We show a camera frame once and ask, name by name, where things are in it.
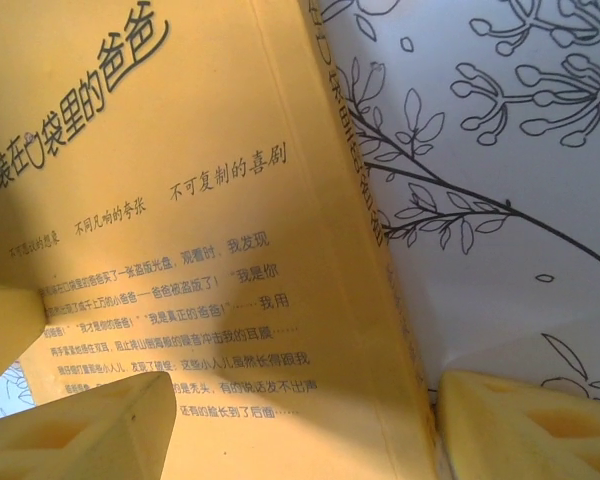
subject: black and white illustration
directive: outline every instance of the black and white illustration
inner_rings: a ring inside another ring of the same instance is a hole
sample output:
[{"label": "black and white illustration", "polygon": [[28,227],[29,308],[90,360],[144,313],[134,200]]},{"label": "black and white illustration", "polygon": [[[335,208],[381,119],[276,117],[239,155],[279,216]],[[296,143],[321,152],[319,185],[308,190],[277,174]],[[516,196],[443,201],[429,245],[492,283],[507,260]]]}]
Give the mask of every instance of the black and white illustration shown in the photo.
[{"label": "black and white illustration", "polygon": [[432,386],[528,337],[556,354],[533,381],[600,400],[600,364],[552,333],[600,321],[600,0],[360,4],[323,14],[403,283],[428,285]]},{"label": "black and white illustration", "polygon": [[0,376],[0,418],[34,406],[24,372],[16,361]]}]

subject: book page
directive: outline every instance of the book page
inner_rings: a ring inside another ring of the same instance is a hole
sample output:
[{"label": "book page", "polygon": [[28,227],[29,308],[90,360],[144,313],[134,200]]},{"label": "book page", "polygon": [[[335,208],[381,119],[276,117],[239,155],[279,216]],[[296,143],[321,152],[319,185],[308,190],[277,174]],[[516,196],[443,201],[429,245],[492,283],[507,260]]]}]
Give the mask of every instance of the book page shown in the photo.
[{"label": "book page", "polygon": [[166,371],[165,479],[434,478],[313,2],[95,3],[21,5],[0,51],[0,276],[45,301],[36,402]]},{"label": "book page", "polygon": [[322,7],[430,388],[600,398],[600,1]]}]

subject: yellow page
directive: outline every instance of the yellow page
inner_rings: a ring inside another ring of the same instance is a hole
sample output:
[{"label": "yellow page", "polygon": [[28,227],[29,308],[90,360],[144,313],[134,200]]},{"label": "yellow page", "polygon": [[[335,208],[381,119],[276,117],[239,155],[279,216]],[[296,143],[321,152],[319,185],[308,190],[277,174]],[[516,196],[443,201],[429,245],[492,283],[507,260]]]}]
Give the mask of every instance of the yellow page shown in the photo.
[{"label": "yellow page", "polygon": [[167,480],[435,477],[318,12],[0,0],[0,278],[50,323],[32,393],[169,372]]}]

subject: book spine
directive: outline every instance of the book spine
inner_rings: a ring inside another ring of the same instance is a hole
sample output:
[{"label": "book spine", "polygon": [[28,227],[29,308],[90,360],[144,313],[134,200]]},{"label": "book spine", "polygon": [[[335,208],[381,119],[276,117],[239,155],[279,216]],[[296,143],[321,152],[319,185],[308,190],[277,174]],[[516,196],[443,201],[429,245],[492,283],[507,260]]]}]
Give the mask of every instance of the book spine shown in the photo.
[{"label": "book spine", "polygon": [[[391,369],[392,366],[401,366],[402,368],[396,369],[394,374],[396,376],[396,388],[400,390],[402,384],[404,384],[408,389],[408,392],[401,391],[397,393],[396,391],[390,391],[386,388],[386,385],[381,383],[375,385],[381,403],[379,417],[383,415],[386,417],[383,423],[388,449],[393,450],[394,461],[398,465],[397,471],[399,471],[400,459],[405,458],[403,447],[406,444],[398,445],[397,443],[403,440],[401,436],[405,431],[401,431],[399,426],[391,424],[391,414],[387,413],[385,415],[383,413],[390,409],[383,408],[382,403],[383,399],[401,398],[404,402],[403,407],[415,407],[420,413],[421,431],[425,436],[423,442],[427,446],[427,453],[432,463],[438,463],[434,460],[437,434],[433,413],[429,406],[422,360],[411,329],[405,302],[402,298],[403,290],[400,280],[383,232],[376,201],[371,192],[368,169],[358,146],[355,124],[349,115],[344,87],[340,83],[341,79],[336,59],[327,38],[319,2],[318,0],[298,0],[298,2],[307,23],[309,41],[312,43],[313,54],[318,64],[316,72],[319,72],[321,76],[319,82],[322,84],[325,102],[327,102],[328,109],[332,114],[331,122],[335,123],[333,142],[336,143],[336,148],[340,152],[339,158],[345,160],[346,163],[342,165],[342,170],[346,172],[351,188],[355,190],[353,197],[350,199],[351,207],[346,210],[346,213],[342,212],[342,216],[346,219],[341,218],[340,220],[357,221],[360,224],[358,230],[360,231],[359,236],[362,239],[362,245],[361,250],[355,252],[354,255],[360,261],[356,262],[356,267],[351,269],[352,275],[356,275],[356,272],[360,275],[361,271],[366,271],[367,275],[364,291],[354,293],[356,309],[365,312],[360,318],[362,322],[360,328],[365,331],[367,328],[365,322],[374,324],[377,322],[383,324],[379,330],[384,329],[386,332],[386,329],[389,329],[394,333],[393,348],[389,347],[387,349],[382,361],[376,364],[376,368]],[[346,257],[349,252],[341,253],[343,257]],[[368,263],[367,268],[360,270],[361,263]],[[368,333],[371,335],[374,331],[374,328],[370,328]]]}]

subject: branch drawing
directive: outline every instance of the branch drawing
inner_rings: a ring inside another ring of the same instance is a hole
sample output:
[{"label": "branch drawing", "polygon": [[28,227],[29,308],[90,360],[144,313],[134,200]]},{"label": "branch drawing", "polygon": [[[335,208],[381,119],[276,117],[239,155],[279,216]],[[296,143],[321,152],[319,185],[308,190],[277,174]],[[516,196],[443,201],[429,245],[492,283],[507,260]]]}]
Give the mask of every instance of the branch drawing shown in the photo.
[{"label": "branch drawing", "polygon": [[[391,13],[401,0],[329,0],[324,2],[326,6],[322,10],[322,19],[325,23],[330,22],[344,12],[357,9],[359,13],[354,13],[358,30],[372,42],[378,41],[376,32],[371,19],[381,17]],[[413,52],[413,42],[409,37],[400,39],[400,47],[405,52]]]},{"label": "branch drawing", "polygon": [[542,10],[542,0],[530,0],[527,6],[522,0],[503,1],[519,20],[517,26],[499,30],[484,18],[469,22],[476,35],[499,40],[496,52],[502,56],[512,55],[533,29],[548,32],[561,48],[600,44],[600,0],[558,0],[557,18],[551,18],[556,15],[548,15]]},{"label": "branch drawing", "polygon": [[488,73],[470,63],[460,63],[456,70],[464,80],[454,82],[451,91],[459,98],[481,96],[492,103],[484,115],[465,118],[461,128],[481,131],[477,138],[480,145],[495,145],[507,126],[509,109],[516,104],[530,104],[556,114],[523,121],[522,132],[537,137],[562,130],[562,146],[582,147],[600,123],[600,66],[586,55],[570,54],[563,60],[562,68],[565,73],[519,65],[516,77],[527,91],[512,95],[505,93]]},{"label": "branch drawing", "polygon": [[[384,114],[373,100],[382,92],[386,80],[384,64],[372,62],[362,74],[357,57],[350,72],[340,70],[342,90],[356,125],[360,149],[370,173],[385,175],[387,182],[398,179],[411,194],[409,202],[390,218],[381,212],[389,240],[405,240],[411,247],[419,237],[437,234],[444,250],[455,238],[467,255],[480,235],[498,232],[512,219],[530,223],[575,247],[600,264],[600,254],[566,233],[514,207],[508,199],[495,199],[445,180],[426,164],[434,140],[444,127],[444,113],[425,115],[422,100],[410,89],[404,101],[403,129],[387,132]],[[547,274],[539,281],[550,280]]]},{"label": "branch drawing", "polygon": [[543,387],[550,387],[557,390],[564,390],[567,392],[575,393],[579,396],[586,398],[593,398],[594,400],[600,401],[600,380],[592,381],[587,373],[584,365],[578,355],[573,351],[569,345],[559,338],[543,333],[542,337],[549,343],[549,345],[556,351],[560,357],[566,362],[567,366],[573,373],[576,374],[576,379],[569,376],[557,376],[547,378],[541,385]]}]

